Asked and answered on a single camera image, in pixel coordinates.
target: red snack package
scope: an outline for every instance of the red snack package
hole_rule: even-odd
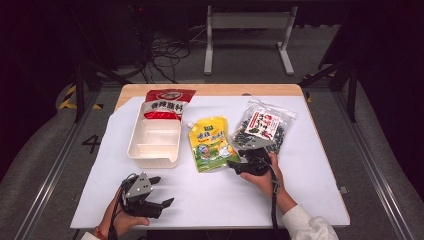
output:
[[[181,120],[185,106],[191,101],[195,90],[150,90],[144,101],[144,117],[147,119]]]

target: white sleeve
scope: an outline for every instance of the white sleeve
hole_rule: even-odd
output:
[[[95,236],[93,236],[91,233],[85,232],[84,236],[82,236],[81,240],[99,240],[99,239],[96,238]]]
[[[338,239],[330,223],[322,217],[311,217],[302,206],[296,205],[283,216],[284,226],[292,239]]]

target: human hand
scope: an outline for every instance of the human hand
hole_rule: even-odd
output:
[[[277,205],[280,208],[281,212],[285,214],[287,211],[289,211],[291,208],[297,205],[297,203],[291,198],[291,196],[287,193],[286,189],[284,188],[284,179],[283,179],[283,173],[281,172],[281,169],[278,167],[278,157],[275,153],[269,153],[269,158],[271,159],[271,167],[272,169],[270,171],[274,171],[275,176],[277,177],[279,188],[277,189]],[[272,184],[272,175],[271,172],[268,171],[262,176],[255,176],[246,172],[243,172],[240,174],[240,176],[247,181],[255,184],[259,187],[261,192],[269,197],[272,198],[272,194],[274,192],[273,184]]]
[[[118,198],[119,198],[119,192],[120,192],[120,189],[118,189],[118,191],[115,194],[115,197],[112,199],[112,201],[109,203],[109,206],[106,208],[103,219],[98,226],[99,231],[102,233],[105,239],[107,239],[109,235],[110,221],[112,220],[112,214],[113,214],[113,209],[115,207],[115,203],[116,201],[118,201]],[[117,205],[116,214],[117,215],[115,217],[115,221],[113,225],[114,225],[116,234],[118,236],[123,235],[133,226],[137,226],[137,225],[149,226],[150,224],[149,219],[146,217],[134,217],[123,212],[121,208],[121,204],[119,203]]]
[[[269,158],[271,159],[271,166],[272,169],[274,170],[275,176],[278,179],[278,183],[280,184],[280,188],[284,189],[284,180],[283,180],[283,174],[281,173],[280,168],[278,167],[278,158],[277,158],[277,154],[275,153],[269,153]],[[274,188],[272,186],[272,176],[271,176],[271,172],[268,171],[266,172],[264,175],[262,176],[255,176],[252,174],[249,174],[247,172],[243,172],[240,174],[240,176],[244,179],[246,179],[247,181],[255,184],[256,186],[259,187],[259,189],[261,190],[261,192],[271,198],[272,197],[272,193],[274,191]]]

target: black stand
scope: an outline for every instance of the black stand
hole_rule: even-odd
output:
[[[55,3],[50,0],[40,0],[40,2],[46,8],[50,21],[56,23],[56,33],[66,49],[68,56],[75,64],[77,115],[74,122],[77,123],[85,112],[84,83],[87,84],[90,91],[101,90],[102,83],[100,77],[96,75],[97,72],[123,85],[130,84],[131,82],[86,59],[82,40],[78,37],[81,33],[78,28],[75,27],[75,23],[70,20],[72,17],[71,14],[66,11],[70,10],[67,6],[59,6],[60,3]]]
[[[360,6],[352,8],[344,23],[341,25],[341,28],[339,29],[338,33],[340,33],[342,30],[355,31],[357,33],[355,34],[356,39],[352,42],[352,46],[343,46],[344,48],[348,48],[346,56],[343,57],[342,60],[338,61],[338,63],[333,64],[318,72],[309,79],[298,83],[300,87],[304,88],[322,79],[326,75],[337,71],[334,75],[334,78],[330,81],[328,87],[330,88],[330,91],[340,92],[346,82],[349,81],[347,112],[352,122],[356,122],[355,101],[358,82],[357,64],[360,62],[361,57],[366,53],[368,46],[370,46],[372,41],[374,41],[379,29],[384,26],[389,14],[394,10],[395,0],[381,1],[374,5],[370,3],[370,5],[371,6]],[[360,21],[364,18],[364,13],[369,16],[369,20]],[[346,29],[346,26],[350,25],[345,24],[346,21],[362,22],[362,24],[356,24],[355,29]]]
[[[85,112],[84,82],[87,84],[90,91],[99,92],[102,88],[102,83],[99,80],[100,78],[96,75],[96,72],[100,72],[122,85],[131,84],[131,82],[125,78],[122,78],[90,61],[84,61],[77,65],[75,70],[75,86],[77,92],[77,116],[75,117],[75,123],[81,119],[81,116]]]

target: metal frame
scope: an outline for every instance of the metal frame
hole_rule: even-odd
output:
[[[212,12],[212,7],[208,6],[207,13],[207,46],[205,56],[204,74],[212,74],[213,41],[212,29],[230,28],[284,28],[284,39],[277,42],[278,51],[287,75],[293,75],[294,70],[287,54],[291,30],[296,18],[297,7],[292,7],[290,12],[272,13],[251,13],[251,12]]]

